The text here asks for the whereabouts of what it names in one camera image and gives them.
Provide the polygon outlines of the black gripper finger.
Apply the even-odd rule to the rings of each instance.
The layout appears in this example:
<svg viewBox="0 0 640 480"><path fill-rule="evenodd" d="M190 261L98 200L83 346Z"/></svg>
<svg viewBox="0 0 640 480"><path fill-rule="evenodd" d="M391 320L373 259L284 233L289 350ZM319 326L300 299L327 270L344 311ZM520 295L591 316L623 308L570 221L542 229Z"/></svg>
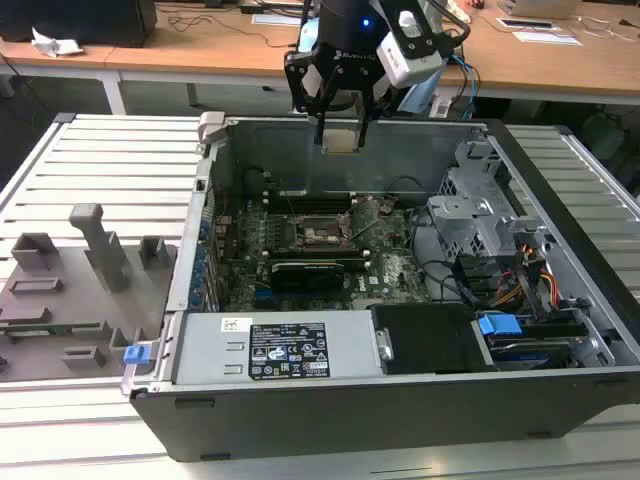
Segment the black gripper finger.
<svg viewBox="0 0 640 480"><path fill-rule="evenodd" d="M357 108L357 147L365 145L369 125L381 118L390 117L397 109L399 90L383 75L359 94Z"/></svg>
<svg viewBox="0 0 640 480"><path fill-rule="evenodd" d="M327 112L344 73L341 60L336 57L336 49L319 44L311 52L290 52L285 57L284 71L293 106L298 112L317 120L314 143L321 145ZM310 73L316 73L317 89L314 93L309 93L303 82Z"/></svg>

